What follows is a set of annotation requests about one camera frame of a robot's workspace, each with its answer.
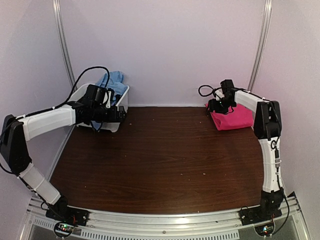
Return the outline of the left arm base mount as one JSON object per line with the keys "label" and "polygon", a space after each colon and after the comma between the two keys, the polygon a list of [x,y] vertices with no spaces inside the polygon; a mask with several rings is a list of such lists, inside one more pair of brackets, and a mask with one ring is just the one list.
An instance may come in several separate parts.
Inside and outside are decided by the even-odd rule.
{"label": "left arm base mount", "polygon": [[66,202],[57,202],[54,205],[46,203],[45,216],[56,220],[53,232],[61,239],[70,237],[77,227],[85,227],[89,219],[89,211],[68,206]]}

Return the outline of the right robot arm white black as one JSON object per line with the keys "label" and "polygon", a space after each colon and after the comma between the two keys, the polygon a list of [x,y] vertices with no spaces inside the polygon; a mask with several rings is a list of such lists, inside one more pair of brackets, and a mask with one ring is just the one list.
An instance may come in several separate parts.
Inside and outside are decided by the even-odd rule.
{"label": "right robot arm white black", "polygon": [[229,114],[242,105],[254,114],[253,132],[263,157],[263,185],[260,204],[256,210],[259,220],[266,221],[277,214],[285,198],[281,175],[280,137],[282,120],[280,105],[240,88],[214,88],[213,99],[208,102],[210,112]]}

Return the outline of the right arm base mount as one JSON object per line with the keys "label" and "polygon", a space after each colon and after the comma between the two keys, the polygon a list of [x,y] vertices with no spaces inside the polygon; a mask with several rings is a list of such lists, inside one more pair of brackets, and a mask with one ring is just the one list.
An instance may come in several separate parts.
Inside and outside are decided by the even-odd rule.
{"label": "right arm base mount", "polygon": [[242,226],[253,225],[255,233],[260,237],[272,237],[276,232],[275,218],[282,216],[281,202],[261,199],[260,205],[243,206],[238,211]]}

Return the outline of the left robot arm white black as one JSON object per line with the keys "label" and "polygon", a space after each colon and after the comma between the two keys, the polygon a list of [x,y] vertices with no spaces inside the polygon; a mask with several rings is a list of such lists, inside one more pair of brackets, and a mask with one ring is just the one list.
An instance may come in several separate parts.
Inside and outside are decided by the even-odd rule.
{"label": "left robot arm white black", "polygon": [[58,108],[37,114],[15,117],[7,115],[0,135],[0,154],[6,161],[8,173],[17,176],[48,204],[53,215],[61,222],[72,218],[68,200],[35,167],[29,155],[27,142],[56,129],[78,124],[122,123],[127,116],[123,105],[106,107],[69,101]]}

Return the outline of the pink trousers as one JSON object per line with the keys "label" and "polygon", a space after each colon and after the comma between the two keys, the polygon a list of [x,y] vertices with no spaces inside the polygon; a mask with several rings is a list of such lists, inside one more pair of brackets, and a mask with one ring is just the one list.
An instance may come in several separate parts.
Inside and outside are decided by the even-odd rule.
{"label": "pink trousers", "polygon": [[246,107],[238,104],[236,107],[229,108],[228,114],[211,112],[210,116],[218,131],[237,130],[251,128],[254,125],[253,113]]}

